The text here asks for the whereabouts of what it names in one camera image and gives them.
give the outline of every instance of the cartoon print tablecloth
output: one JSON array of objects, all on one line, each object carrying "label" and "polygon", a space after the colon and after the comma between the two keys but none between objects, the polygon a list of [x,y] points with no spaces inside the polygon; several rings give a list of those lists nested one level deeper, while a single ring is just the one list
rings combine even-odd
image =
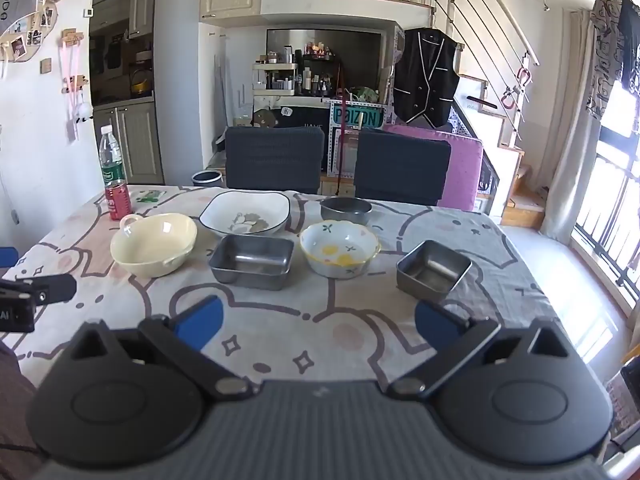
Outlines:
[{"label": "cartoon print tablecloth", "polygon": [[[157,204],[134,204],[144,216],[180,212],[197,219],[218,188],[131,186],[167,193]],[[288,192],[291,215],[278,236],[297,239],[321,221],[319,196]],[[132,328],[151,314],[175,317],[212,294],[193,324],[193,344],[254,383],[282,380],[360,380],[381,386],[435,353],[417,333],[418,301],[396,287],[396,262],[425,239],[437,240],[473,260],[472,269],[449,295],[446,307],[463,316],[492,317],[523,326],[535,317],[556,318],[548,299],[500,229],[487,216],[401,203],[374,203],[369,228],[382,252],[366,275],[330,280],[313,273],[296,246],[285,287],[278,292],[222,285],[208,256],[219,237],[197,220],[198,238],[177,272],[154,280],[132,276],[111,259],[118,229],[104,197],[71,215],[9,270],[6,278],[70,272],[78,293],[68,303],[40,307],[36,331],[0,339],[20,359],[23,373],[39,384],[78,327],[104,319],[111,328]]]}]

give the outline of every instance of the floral ceramic bowl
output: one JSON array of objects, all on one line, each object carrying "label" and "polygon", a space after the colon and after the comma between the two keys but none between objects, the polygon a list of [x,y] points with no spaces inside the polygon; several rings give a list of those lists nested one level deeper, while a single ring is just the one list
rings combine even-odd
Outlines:
[{"label": "floral ceramic bowl", "polygon": [[290,210],[282,193],[232,190],[214,197],[200,222],[221,235],[266,235],[284,225]]},{"label": "floral ceramic bowl", "polygon": [[326,221],[307,227],[300,246],[314,272],[327,278],[348,280],[366,272],[380,252],[375,234],[348,221]]}]

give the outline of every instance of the square metal container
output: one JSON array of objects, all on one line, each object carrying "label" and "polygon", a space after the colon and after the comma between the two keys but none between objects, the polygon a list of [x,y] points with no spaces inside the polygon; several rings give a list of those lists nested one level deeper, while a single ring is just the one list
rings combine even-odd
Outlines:
[{"label": "square metal container", "polygon": [[291,268],[294,247],[285,238],[227,235],[216,247],[209,267],[220,283],[280,290]]},{"label": "square metal container", "polygon": [[396,265],[398,288],[418,300],[441,304],[471,265],[459,252],[427,240]]}]

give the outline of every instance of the green bottle label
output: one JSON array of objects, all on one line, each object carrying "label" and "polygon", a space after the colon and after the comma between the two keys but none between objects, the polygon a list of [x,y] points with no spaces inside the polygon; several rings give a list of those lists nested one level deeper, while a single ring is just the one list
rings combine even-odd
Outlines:
[{"label": "green bottle label", "polygon": [[121,162],[116,164],[109,164],[102,167],[102,179],[105,184],[113,182],[114,180],[124,180],[124,167]]}]

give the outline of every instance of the wooden stair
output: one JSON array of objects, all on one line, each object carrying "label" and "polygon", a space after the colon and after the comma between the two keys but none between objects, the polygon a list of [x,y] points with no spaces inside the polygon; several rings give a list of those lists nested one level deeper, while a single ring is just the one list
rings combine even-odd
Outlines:
[{"label": "wooden stair", "polygon": [[540,229],[545,219],[545,200],[526,185],[531,167],[525,164],[518,168],[513,181],[513,190],[502,215],[501,225]]}]

